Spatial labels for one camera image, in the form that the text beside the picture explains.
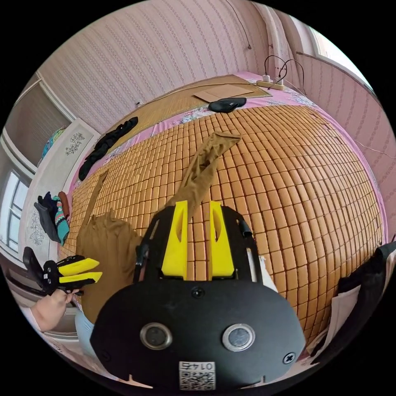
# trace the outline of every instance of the colorful clothing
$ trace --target colorful clothing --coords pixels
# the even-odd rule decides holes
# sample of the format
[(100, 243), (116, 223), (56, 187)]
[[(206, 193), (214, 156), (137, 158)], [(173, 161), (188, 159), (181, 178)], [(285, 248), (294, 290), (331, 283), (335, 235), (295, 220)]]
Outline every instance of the colorful clothing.
[(47, 141), (47, 143), (44, 146), (44, 149), (42, 151), (42, 155), (41, 155), (41, 160), (39, 162), (39, 164), (41, 163), (42, 159), (46, 156), (46, 154), (48, 153), (49, 149), (54, 145), (54, 143), (57, 141), (57, 139), (59, 138), (59, 136), (62, 135), (62, 133), (65, 131), (66, 127), (62, 127), (60, 129), (58, 129)]
[(53, 200), (56, 201), (58, 212), (55, 215), (55, 226), (57, 228), (58, 237), (63, 246), (67, 236), (69, 235), (69, 224), (67, 223), (65, 214), (63, 212), (62, 201), (58, 196), (54, 196)]

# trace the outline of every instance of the black cable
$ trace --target black cable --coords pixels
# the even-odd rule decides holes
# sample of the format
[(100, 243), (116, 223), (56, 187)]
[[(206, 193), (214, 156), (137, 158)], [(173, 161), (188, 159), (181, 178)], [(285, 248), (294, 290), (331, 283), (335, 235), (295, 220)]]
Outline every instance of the black cable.
[(237, 19), (238, 19), (240, 25), (242, 26), (243, 31), (245, 32), (245, 36), (246, 36), (246, 40), (247, 40), (247, 47), (248, 47), (248, 49), (252, 49), (252, 46), (251, 46), (250, 43), (249, 43), (248, 34), (246, 33), (246, 30), (245, 30), (245, 28), (243, 27), (243, 24), (242, 24), (242, 22), (240, 21), (239, 16), (238, 16), (238, 14), (237, 14), (236, 11), (235, 11), (235, 8), (233, 7), (233, 5), (232, 5), (228, 0), (226, 0), (226, 2), (229, 4), (229, 6), (230, 6), (230, 7), (232, 8), (232, 10), (234, 11), (234, 13), (235, 13), (235, 15), (236, 15), (236, 17), (237, 17)]
[[(282, 69), (283, 69), (283, 68), (286, 66), (286, 64), (287, 64), (288, 62), (290, 62), (290, 61), (296, 62), (296, 63), (299, 64), (300, 67), (301, 67), (301, 70), (302, 70), (302, 90), (304, 91), (304, 94), (306, 94), (305, 89), (304, 89), (304, 79), (305, 79), (305, 76), (304, 76), (304, 68), (302, 67), (302, 65), (301, 65), (300, 62), (296, 61), (295, 59), (288, 59), (288, 60), (284, 63), (284, 65), (281, 67), (281, 69), (280, 69), (280, 71), (279, 71), (279, 77), (281, 76), (281, 71), (282, 71)], [(287, 69), (287, 66), (286, 66), (286, 73), (285, 73), (285, 75), (284, 75), (282, 78), (279, 79), (279, 81), (280, 81), (280, 80), (283, 80), (283, 79), (285, 78), (285, 76), (286, 76), (287, 73), (288, 73), (288, 69)]]
[(267, 56), (267, 57), (265, 58), (265, 61), (264, 61), (264, 73), (265, 73), (265, 75), (267, 75), (267, 66), (266, 66), (266, 62), (267, 62), (268, 58), (271, 58), (271, 57), (275, 57), (275, 58), (280, 59), (280, 60), (283, 62), (283, 66), (286, 64), (286, 62), (285, 62), (282, 58), (278, 57), (277, 55), (269, 55), (269, 56)]

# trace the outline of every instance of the woven straw mat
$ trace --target woven straw mat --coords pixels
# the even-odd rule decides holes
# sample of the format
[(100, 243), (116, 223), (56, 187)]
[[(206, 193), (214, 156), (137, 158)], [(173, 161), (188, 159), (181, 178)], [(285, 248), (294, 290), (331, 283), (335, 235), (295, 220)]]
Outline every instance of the woven straw mat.
[(359, 158), (338, 131), (305, 106), (268, 106), (206, 116), (172, 127), (104, 165), (73, 194), (71, 230), (61, 256), (75, 253), (78, 230), (99, 175), (109, 170), (93, 214), (144, 234), (151, 216), (177, 191), (203, 139), (240, 134), (189, 224), (189, 279), (206, 279), (209, 201), (241, 213), (278, 291), (294, 307), (307, 342), (328, 325), (341, 276), (368, 259), (382, 219)]

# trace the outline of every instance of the human hand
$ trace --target human hand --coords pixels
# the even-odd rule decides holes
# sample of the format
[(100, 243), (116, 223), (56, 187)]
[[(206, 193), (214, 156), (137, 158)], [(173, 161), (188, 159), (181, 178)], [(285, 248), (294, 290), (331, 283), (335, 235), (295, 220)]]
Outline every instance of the human hand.
[(71, 293), (65, 293), (63, 290), (60, 289), (56, 289), (51, 297), (53, 298), (53, 300), (55, 301), (55, 303), (57, 304), (68, 304), (72, 298), (73, 298), (73, 294), (77, 293), (79, 290), (73, 290)]
[(66, 305), (73, 298), (73, 294), (65, 293), (63, 290), (57, 289), (51, 295), (47, 295), (37, 301), (31, 308), (32, 314), (42, 332), (52, 330), (65, 314)]

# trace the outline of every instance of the pink wallpaper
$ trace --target pink wallpaper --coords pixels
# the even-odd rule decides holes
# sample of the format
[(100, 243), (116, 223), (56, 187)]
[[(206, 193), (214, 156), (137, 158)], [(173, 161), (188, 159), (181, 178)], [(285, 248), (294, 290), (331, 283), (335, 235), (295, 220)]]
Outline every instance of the pink wallpaper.
[(103, 133), (139, 100), (217, 75), (262, 74), (268, 49), (266, 24), (250, 1), (150, 0), (78, 32), (40, 72), (75, 116)]
[(297, 60), (304, 67), (307, 97), (332, 116), (364, 154), (381, 191), (392, 238), (396, 232), (396, 139), (384, 110), (374, 95), (342, 70), (307, 55), (298, 54)]

